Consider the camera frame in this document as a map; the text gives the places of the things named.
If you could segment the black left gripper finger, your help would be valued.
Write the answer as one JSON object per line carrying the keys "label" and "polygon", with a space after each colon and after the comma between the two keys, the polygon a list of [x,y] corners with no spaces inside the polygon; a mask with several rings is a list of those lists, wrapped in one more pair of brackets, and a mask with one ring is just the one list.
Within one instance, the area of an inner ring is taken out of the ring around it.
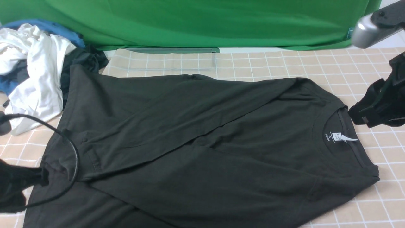
{"label": "black left gripper finger", "polygon": [[40,185],[41,186],[49,185],[49,171],[46,168],[41,168]]}

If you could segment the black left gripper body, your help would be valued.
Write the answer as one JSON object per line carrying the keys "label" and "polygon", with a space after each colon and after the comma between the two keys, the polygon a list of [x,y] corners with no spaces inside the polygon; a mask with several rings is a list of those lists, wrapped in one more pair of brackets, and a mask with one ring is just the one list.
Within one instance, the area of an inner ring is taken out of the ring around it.
{"label": "black left gripper body", "polygon": [[43,169],[23,167],[0,162],[0,204],[1,213],[17,213],[43,204],[39,201],[26,205],[23,190],[43,184]]}

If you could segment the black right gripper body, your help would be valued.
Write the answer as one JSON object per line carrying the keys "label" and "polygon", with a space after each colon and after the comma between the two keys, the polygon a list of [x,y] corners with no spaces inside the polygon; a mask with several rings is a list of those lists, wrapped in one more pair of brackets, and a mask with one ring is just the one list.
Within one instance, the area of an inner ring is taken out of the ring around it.
{"label": "black right gripper body", "polygon": [[391,73],[388,78],[374,82],[367,89],[361,120],[369,128],[381,124],[390,127],[404,125],[404,63],[404,53],[392,58],[389,61]]}

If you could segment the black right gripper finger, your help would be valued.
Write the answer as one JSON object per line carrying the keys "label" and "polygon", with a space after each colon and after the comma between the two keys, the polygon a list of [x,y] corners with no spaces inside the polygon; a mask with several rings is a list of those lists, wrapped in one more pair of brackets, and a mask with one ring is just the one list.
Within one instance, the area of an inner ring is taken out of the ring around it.
{"label": "black right gripper finger", "polygon": [[352,106],[348,110],[348,114],[350,118],[352,119],[353,123],[355,125],[368,125],[367,120],[363,120],[365,111],[368,110],[368,107],[360,107],[360,106]]}

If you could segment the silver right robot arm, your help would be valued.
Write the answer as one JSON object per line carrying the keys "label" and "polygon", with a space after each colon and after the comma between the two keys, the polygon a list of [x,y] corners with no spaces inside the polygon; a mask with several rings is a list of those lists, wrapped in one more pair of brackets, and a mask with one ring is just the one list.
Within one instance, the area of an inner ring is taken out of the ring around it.
{"label": "silver right robot arm", "polygon": [[[405,2],[397,1],[359,19],[352,34],[352,44],[366,49],[404,30]],[[369,128],[405,123],[405,57],[404,53],[389,61],[391,73],[369,86],[364,97],[348,114],[356,125]]]}

